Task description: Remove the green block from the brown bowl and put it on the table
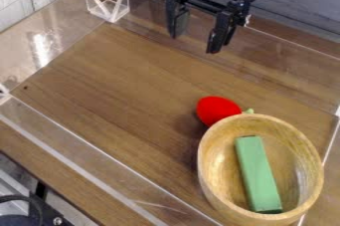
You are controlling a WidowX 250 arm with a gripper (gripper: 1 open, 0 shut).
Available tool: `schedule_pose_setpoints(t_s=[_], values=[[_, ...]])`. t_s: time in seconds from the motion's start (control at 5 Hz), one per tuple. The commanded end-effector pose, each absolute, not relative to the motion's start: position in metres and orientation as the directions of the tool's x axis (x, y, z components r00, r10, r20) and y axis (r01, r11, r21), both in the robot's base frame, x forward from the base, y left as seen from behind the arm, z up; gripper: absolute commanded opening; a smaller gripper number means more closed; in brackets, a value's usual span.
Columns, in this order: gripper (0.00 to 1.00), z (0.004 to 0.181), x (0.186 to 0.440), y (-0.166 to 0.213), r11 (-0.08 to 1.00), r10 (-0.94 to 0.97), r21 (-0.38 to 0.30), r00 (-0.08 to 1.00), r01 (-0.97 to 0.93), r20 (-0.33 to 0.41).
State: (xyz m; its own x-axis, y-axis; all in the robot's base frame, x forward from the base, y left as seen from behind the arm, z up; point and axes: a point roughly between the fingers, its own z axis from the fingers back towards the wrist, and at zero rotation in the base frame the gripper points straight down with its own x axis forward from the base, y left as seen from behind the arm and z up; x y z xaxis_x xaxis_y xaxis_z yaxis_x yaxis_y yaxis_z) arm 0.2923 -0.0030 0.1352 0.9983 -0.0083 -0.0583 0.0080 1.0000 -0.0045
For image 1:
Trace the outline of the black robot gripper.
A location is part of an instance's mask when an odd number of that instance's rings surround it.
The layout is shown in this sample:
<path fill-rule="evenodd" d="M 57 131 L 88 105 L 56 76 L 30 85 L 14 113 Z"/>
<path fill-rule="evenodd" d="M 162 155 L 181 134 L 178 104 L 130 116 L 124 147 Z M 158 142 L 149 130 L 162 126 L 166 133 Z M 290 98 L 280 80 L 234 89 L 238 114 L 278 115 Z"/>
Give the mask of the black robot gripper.
<path fill-rule="evenodd" d="M 188 6 L 197 8 L 212 15 L 216 14 L 214 27 L 212 28 L 206 40 L 205 51 L 216 54 L 221 47 L 229 43 L 238 26 L 245 26 L 249 20 L 250 3 L 254 0 L 165 0 L 166 21 L 169 35 L 178 37 L 186 28 L 189 11 Z"/>

